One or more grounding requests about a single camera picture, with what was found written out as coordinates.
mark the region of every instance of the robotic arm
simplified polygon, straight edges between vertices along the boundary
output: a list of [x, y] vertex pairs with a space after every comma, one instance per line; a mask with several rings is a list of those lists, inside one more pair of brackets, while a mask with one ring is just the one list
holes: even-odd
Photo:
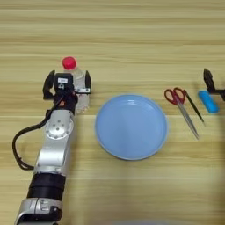
[[[15, 225], [57, 225], [62, 218], [62, 195], [68, 173], [70, 143], [75, 135], [76, 94], [91, 93], [91, 78], [85, 77], [86, 88], [75, 90], [71, 74], [54, 74], [44, 84], [44, 99], [53, 99], [54, 107], [37, 126], [25, 128], [12, 143], [13, 153], [23, 170], [33, 170], [33, 179], [26, 199], [21, 203]], [[50, 92], [54, 85], [55, 94]], [[34, 167], [24, 163], [16, 151], [21, 135], [45, 125], [45, 142]]]

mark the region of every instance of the blue object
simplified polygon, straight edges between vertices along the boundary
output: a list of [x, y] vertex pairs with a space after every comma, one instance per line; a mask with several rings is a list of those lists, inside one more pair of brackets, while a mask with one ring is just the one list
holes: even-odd
[[217, 113], [220, 108], [207, 91], [199, 91], [199, 97], [209, 113]]
[[112, 98], [100, 109], [95, 131], [101, 146], [126, 160], [154, 155], [165, 143], [168, 123], [163, 110], [139, 95]]

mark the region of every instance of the wooden table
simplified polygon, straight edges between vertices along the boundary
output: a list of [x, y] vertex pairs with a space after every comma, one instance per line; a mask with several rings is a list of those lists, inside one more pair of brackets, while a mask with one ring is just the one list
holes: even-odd
[[[219, 0], [1, 0], [1, 224], [13, 224], [32, 178], [18, 168], [11, 140], [43, 119], [52, 103], [42, 99], [42, 84], [68, 55], [90, 71], [93, 93], [89, 111], [76, 118], [61, 225], [225, 224], [225, 104], [216, 97], [220, 113], [209, 114], [197, 97], [206, 89], [204, 68], [225, 88], [224, 28]], [[199, 141], [163, 97], [175, 86], [204, 116], [206, 127], [185, 104]], [[94, 134], [100, 106], [124, 93], [155, 100], [170, 122], [162, 150], [139, 162], [110, 156]], [[34, 163], [42, 142], [41, 131], [25, 135], [21, 156]]]

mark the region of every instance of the red scissor handle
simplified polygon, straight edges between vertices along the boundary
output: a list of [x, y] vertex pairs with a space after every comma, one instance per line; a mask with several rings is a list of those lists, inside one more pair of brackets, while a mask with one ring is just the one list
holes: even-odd
[[178, 105], [176, 98], [180, 101], [181, 104], [185, 102], [185, 92], [180, 88], [175, 88], [174, 90], [167, 89], [164, 92], [164, 96], [173, 105]]

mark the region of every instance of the black cable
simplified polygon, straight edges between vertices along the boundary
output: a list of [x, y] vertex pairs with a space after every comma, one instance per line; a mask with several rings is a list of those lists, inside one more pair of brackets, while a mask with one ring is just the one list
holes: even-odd
[[40, 129], [43, 126], [45, 126], [47, 121], [50, 119], [50, 116], [51, 116], [53, 110], [61, 103], [62, 100], [63, 100], [63, 96], [59, 99], [58, 102], [56, 102], [56, 104], [54, 104], [54, 106], [50, 109], [50, 111], [47, 113], [45, 119], [42, 122], [40, 122], [39, 124], [36, 124], [36, 125], [33, 125], [33, 126], [29, 126], [29, 127], [26, 127], [24, 129], [20, 130], [15, 135], [15, 137], [13, 138], [13, 140], [12, 140], [12, 152], [13, 152], [13, 155], [14, 155], [14, 157], [15, 157], [17, 163], [18, 163], [18, 166], [20, 167], [20, 169], [22, 169], [24, 171], [32, 171], [34, 169], [34, 167], [32, 165], [29, 165], [29, 164], [25, 163], [22, 160], [22, 157], [20, 157], [18, 155], [17, 147], [16, 147], [17, 139], [19, 138], [19, 136], [21, 136], [21, 135], [23, 135], [25, 133], [31, 132], [31, 131], [36, 130], [36, 129]]

